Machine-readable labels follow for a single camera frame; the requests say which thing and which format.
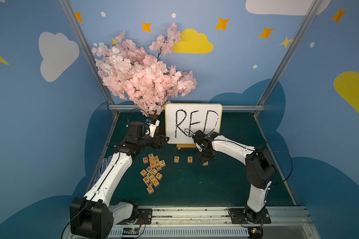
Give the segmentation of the pink cherry blossom tree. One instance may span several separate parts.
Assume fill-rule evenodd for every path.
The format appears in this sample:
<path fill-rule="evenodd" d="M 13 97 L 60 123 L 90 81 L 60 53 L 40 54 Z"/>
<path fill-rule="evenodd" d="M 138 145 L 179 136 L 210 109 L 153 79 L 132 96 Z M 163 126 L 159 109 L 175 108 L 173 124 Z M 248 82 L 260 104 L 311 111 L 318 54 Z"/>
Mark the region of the pink cherry blossom tree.
<path fill-rule="evenodd" d="M 193 72 L 167 67 L 161 56 L 171 54 L 179 43 L 180 31 L 172 23 L 166 36 L 159 35 L 149 49 L 126 39 L 123 31 L 115 37 L 117 44 L 106 46 L 100 42 L 91 49 L 102 83 L 114 96 L 133 102 L 145 116 L 160 115 L 171 98 L 186 96 L 196 88 Z"/>

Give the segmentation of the wooden block letter X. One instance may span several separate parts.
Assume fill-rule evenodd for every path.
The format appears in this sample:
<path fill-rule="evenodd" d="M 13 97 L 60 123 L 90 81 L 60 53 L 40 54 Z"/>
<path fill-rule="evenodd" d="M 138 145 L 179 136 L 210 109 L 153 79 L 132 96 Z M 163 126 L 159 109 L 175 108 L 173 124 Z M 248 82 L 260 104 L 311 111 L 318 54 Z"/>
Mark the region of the wooden block letter X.
<path fill-rule="evenodd" d="M 147 187 L 153 187 L 154 184 L 152 183 L 152 181 L 148 178 L 146 181 L 145 181 Z"/>

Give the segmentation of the whiteboard with RED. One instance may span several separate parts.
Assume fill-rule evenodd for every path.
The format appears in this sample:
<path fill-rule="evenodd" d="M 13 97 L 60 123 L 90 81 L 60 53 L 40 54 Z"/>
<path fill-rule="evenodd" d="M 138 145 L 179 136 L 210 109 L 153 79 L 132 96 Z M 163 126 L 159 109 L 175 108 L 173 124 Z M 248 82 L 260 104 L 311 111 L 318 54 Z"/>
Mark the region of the whiteboard with RED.
<path fill-rule="evenodd" d="M 221 104 L 167 104 L 165 133 L 169 144 L 192 144 L 192 134 L 220 132 L 223 106 Z"/>

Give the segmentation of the green circuit board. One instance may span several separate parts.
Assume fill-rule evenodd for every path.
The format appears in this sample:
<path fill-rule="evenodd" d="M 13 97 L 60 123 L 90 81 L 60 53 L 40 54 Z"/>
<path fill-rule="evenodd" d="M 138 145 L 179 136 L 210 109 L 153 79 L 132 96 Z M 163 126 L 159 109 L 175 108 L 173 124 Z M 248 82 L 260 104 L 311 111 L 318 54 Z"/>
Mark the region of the green circuit board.
<path fill-rule="evenodd" d="M 122 228 L 121 238 L 122 239 L 136 239 L 142 233 L 142 229 L 138 230 L 137 228 Z"/>

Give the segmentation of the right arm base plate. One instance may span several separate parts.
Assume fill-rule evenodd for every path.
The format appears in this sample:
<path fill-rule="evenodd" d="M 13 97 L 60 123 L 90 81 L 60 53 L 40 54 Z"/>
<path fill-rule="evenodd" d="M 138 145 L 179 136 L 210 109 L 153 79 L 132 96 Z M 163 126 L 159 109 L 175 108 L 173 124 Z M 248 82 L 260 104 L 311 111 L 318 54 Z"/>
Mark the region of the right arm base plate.
<path fill-rule="evenodd" d="M 270 215 L 266 208 L 258 213 L 250 208 L 230 208 L 228 215 L 232 224 L 271 224 Z"/>

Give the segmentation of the wooden block letter D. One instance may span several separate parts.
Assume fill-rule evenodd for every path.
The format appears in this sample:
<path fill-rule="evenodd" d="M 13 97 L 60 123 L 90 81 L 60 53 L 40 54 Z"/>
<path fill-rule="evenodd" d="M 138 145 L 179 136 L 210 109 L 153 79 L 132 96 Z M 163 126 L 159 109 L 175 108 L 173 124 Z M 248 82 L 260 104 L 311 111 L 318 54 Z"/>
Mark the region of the wooden block letter D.
<path fill-rule="evenodd" d="M 154 188 L 152 186 L 147 187 L 147 191 L 149 194 L 152 194 L 154 192 Z"/>

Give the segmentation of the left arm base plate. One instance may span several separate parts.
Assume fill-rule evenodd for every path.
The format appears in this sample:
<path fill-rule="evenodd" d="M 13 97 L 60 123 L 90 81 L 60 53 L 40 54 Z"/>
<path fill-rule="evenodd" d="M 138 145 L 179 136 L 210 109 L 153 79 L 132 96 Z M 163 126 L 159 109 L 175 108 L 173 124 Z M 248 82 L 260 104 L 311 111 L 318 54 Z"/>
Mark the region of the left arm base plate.
<path fill-rule="evenodd" d="M 150 225 L 152 221 L 152 209 L 142 208 L 132 212 L 133 225 L 142 223 L 143 225 Z"/>

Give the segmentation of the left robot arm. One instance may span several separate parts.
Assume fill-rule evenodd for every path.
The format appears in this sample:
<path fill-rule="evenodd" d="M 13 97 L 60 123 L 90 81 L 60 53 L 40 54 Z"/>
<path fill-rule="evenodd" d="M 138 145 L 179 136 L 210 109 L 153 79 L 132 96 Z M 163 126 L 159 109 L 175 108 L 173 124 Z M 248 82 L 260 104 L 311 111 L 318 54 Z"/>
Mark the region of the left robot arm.
<path fill-rule="evenodd" d="M 128 123 L 128 132 L 113 146 L 115 152 L 100 178 L 82 198 L 70 204 L 68 226 L 73 235 L 89 239 L 106 239 L 114 225 L 120 222 L 135 223 L 140 220 L 138 205 L 124 200 L 115 206 L 110 202 L 123 175 L 133 161 L 146 148 L 161 149 L 169 138 L 156 132 L 159 120 Z"/>

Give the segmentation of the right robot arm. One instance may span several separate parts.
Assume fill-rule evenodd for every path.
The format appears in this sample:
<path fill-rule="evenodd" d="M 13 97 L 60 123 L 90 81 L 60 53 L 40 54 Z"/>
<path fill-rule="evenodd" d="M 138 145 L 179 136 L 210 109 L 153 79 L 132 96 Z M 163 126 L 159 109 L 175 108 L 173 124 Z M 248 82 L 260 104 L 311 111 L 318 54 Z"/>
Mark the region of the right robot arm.
<path fill-rule="evenodd" d="M 232 221 L 241 220 L 249 224 L 269 224 L 270 217 L 266 209 L 266 198 L 273 178 L 278 173 L 271 151 L 264 146 L 248 146 L 217 133 L 205 134 L 203 131 L 188 130 L 198 149 L 197 157 L 202 163 L 214 160 L 218 152 L 237 159 L 246 167 L 247 180 L 250 183 L 249 197 L 243 212 L 231 215 Z"/>

